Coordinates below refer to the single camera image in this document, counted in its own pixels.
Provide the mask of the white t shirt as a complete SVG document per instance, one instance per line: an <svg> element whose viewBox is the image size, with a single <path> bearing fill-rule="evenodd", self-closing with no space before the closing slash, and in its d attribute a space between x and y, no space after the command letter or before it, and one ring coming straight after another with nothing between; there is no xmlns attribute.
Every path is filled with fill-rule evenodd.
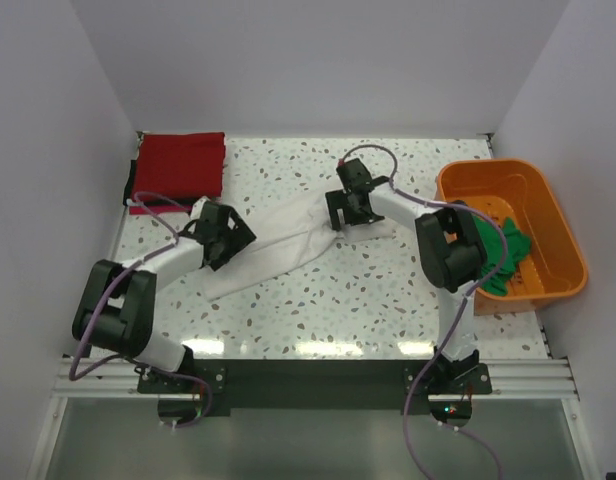
<svg viewBox="0 0 616 480"><path fill-rule="evenodd" d="M337 240L356 243L393 235L395 223L390 220L332 229L325 198L330 189L307 191L249 215L246 223L256 240L218 270L201 271L201 291L206 299L218 299L289 273L317 259Z"/></svg>

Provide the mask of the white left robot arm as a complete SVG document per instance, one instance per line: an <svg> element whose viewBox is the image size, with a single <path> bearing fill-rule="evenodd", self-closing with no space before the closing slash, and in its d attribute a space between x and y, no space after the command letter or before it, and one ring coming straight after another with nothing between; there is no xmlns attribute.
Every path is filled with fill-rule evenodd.
<svg viewBox="0 0 616 480"><path fill-rule="evenodd" d="M158 372L173 392L193 385L192 350L154 328L156 295L193 271L224 267L256 235L233 207L209 200L180 231L160 217L155 220L170 230L171 242L136 259L93 265L72 324L78 347L70 380L121 358Z"/></svg>

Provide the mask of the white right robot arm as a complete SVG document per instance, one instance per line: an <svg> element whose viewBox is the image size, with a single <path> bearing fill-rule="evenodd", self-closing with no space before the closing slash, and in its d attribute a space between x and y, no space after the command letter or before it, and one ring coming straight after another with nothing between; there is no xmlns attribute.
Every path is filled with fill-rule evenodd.
<svg viewBox="0 0 616 480"><path fill-rule="evenodd" d="M473 212L464 203L409 198L386 176L374 178L359 159L340 161L342 188L325 194L331 227L370 225L390 219L416 234L420 266L439 290L439 340L433 376L436 386L457 392L479 364L479 353L462 317L473 318L474 288L487 253Z"/></svg>

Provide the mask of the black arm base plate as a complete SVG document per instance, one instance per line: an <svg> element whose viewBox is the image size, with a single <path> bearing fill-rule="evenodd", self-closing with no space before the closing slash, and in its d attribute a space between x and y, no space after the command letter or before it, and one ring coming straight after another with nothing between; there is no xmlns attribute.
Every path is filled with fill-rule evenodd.
<svg viewBox="0 0 616 480"><path fill-rule="evenodd" d="M196 360L189 373L138 367L137 390L158 398L161 419L229 416L237 409L397 410L466 420L492 393L483 363L423 360Z"/></svg>

